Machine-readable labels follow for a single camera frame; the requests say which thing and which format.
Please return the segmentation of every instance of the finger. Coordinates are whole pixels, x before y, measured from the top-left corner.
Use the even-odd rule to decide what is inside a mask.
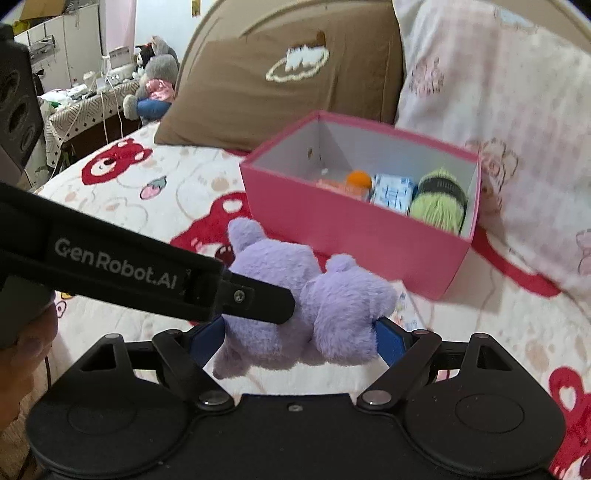
[[[21,400],[33,390],[33,376],[16,382],[10,390],[0,391],[0,432],[18,418]]]
[[[57,312],[52,304],[20,333],[11,365],[25,374],[32,373],[56,335]]]
[[[51,305],[25,327],[17,345],[0,351],[0,385],[10,385],[14,380],[32,374],[48,354],[56,334],[57,313],[55,306]]]

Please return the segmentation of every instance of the pink floral pillow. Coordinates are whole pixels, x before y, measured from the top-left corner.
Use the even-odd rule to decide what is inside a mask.
[[[477,0],[395,0],[398,127],[482,162],[479,222],[591,316],[591,57]]]

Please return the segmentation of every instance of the purple plush toy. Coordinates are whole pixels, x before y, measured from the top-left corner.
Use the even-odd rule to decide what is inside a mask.
[[[259,223],[237,218],[228,226],[234,273],[289,288],[295,312],[273,325],[231,315],[215,358],[216,378],[246,374],[251,365],[288,369],[301,361],[360,365],[377,356],[373,321],[394,311],[396,293],[381,277],[335,255],[322,274],[310,247],[269,239]]]
[[[314,324],[302,318],[299,297],[308,280],[322,273],[307,245],[267,238],[260,224],[237,218],[228,224],[236,260],[230,270],[256,280],[289,288],[295,312],[283,325],[224,315],[226,339],[216,356],[216,378],[244,375],[251,365],[269,369],[291,368],[312,339]]]
[[[391,315],[396,298],[390,283],[350,255],[332,256],[326,273],[309,281],[300,296],[304,319],[314,323],[308,351],[333,364],[369,362],[378,355],[374,320]]]

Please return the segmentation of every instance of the brown pillow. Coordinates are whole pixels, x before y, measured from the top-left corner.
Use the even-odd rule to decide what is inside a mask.
[[[209,42],[155,142],[250,151],[313,110],[393,123],[401,84],[392,3],[371,3]]]

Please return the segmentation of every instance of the stuffed animal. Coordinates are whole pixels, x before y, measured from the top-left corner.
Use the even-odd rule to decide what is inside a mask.
[[[172,55],[177,63],[177,68],[180,67],[178,64],[177,53],[173,48],[169,47],[161,37],[158,37],[157,35],[154,35],[152,37],[152,41],[146,43],[146,45],[136,45],[135,48],[139,49],[139,53],[136,58],[138,68],[134,73],[134,78],[140,78],[144,74],[146,65],[152,59],[152,57],[156,55]]]
[[[160,120],[174,100],[177,63],[172,55],[157,55],[146,66],[135,95],[123,99],[123,115],[128,120],[142,119],[146,124]]]
[[[322,272],[307,245],[267,238],[260,224],[237,218],[228,224],[228,238],[236,255],[233,273],[289,288],[295,298],[293,316],[283,325],[224,315],[226,339],[215,357],[214,377],[246,374],[251,365],[288,369],[311,341],[314,324],[301,315],[298,298],[304,285]]]
[[[396,307],[396,291],[350,255],[332,256],[326,273],[304,286],[303,318],[314,324],[313,347],[327,362],[362,365],[378,355],[374,321]]]
[[[123,115],[128,120],[141,118],[145,125],[160,120],[174,100],[178,76],[177,54],[160,37],[140,47],[138,55],[139,88],[123,99]]]
[[[390,315],[397,298],[386,280],[357,266],[350,255],[331,257],[323,274],[310,247],[269,239],[254,220],[232,220],[228,237],[236,255],[230,270],[289,288],[296,307],[283,325],[224,315],[226,339],[214,360],[216,378],[244,375],[251,365],[361,365],[377,356],[373,322]]]

